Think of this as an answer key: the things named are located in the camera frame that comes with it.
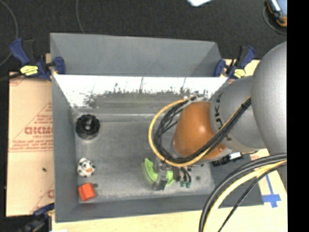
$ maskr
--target black floor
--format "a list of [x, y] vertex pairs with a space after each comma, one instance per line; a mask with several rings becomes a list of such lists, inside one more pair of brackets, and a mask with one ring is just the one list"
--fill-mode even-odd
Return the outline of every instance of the black floor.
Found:
[[[76, 0], [2, 0], [18, 22], [18, 36], [34, 39], [35, 55], [49, 52], [50, 32], [81, 32]], [[287, 40], [263, 18], [265, 0], [214, 0], [200, 7], [186, 0], [80, 0], [79, 14], [85, 32], [173, 39], [215, 41], [223, 58], [234, 58], [239, 47], [252, 45], [261, 58]], [[0, 63], [15, 38], [14, 20], [0, 3]], [[0, 77], [18, 70], [10, 57], [0, 66]], [[5, 216], [5, 179], [8, 130], [8, 87], [0, 83], [0, 232], [16, 231], [30, 217]]]

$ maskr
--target orange block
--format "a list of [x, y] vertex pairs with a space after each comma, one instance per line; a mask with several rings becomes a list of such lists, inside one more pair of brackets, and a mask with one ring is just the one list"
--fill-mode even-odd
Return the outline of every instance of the orange block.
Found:
[[78, 192], [81, 196], [82, 201], [86, 201], [96, 197], [96, 192], [91, 183], [86, 183], [78, 187]]

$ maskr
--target blue clamp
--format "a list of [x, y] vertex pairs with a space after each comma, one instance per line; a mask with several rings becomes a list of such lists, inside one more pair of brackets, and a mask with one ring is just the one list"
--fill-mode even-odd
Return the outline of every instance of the blue clamp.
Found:
[[213, 76], [219, 77], [223, 75], [228, 79], [240, 79], [245, 76], [245, 67], [252, 61], [255, 55], [256, 51], [252, 46], [242, 46], [236, 61], [232, 61], [229, 66], [226, 65], [226, 61], [223, 59], [218, 61]]
[[23, 49], [22, 39], [18, 38], [10, 44], [10, 51], [21, 62], [20, 72], [25, 77], [37, 77], [51, 81], [50, 66], [56, 66], [58, 74], [65, 74], [66, 68], [62, 57], [56, 57], [53, 62], [46, 63], [42, 58], [31, 63]]
[[22, 228], [18, 229], [16, 232], [37, 232], [47, 223], [46, 221], [48, 219], [48, 222], [50, 222], [51, 219], [47, 212], [53, 210], [54, 208], [54, 203], [51, 203], [36, 210], [35, 212], [33, 212], [34, 219], [25, 224]]

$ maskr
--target green plastic object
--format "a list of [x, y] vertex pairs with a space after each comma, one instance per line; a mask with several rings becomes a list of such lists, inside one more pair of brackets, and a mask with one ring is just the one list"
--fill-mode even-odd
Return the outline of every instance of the green plastic object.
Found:
[[[152, 182], [156, 182], [158, 179], [158, 174], [154, 171], [154, 163], [150, 161], [148, 158], [145, 158], [144, 167], [146, 169], [147, 176], [150, 178]], [[166, 173], [166, 178], [168, 179], [167, 186], [173, 183], [174, 181], [174, 173], [172, 170], [168, 170]]]

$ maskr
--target white toy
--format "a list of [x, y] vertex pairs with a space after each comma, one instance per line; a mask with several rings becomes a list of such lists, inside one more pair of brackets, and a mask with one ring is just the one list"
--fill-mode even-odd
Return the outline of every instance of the white toy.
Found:
[[77, 173], [81, 177], [85, 177], [85, 178], [90, 177], [91, 175], [93, 175], [95, 168], [96, 168], [95, 165], [93, 165], [91, 161], [83, 157], [79, 160], [79, 164], [77, 167]]

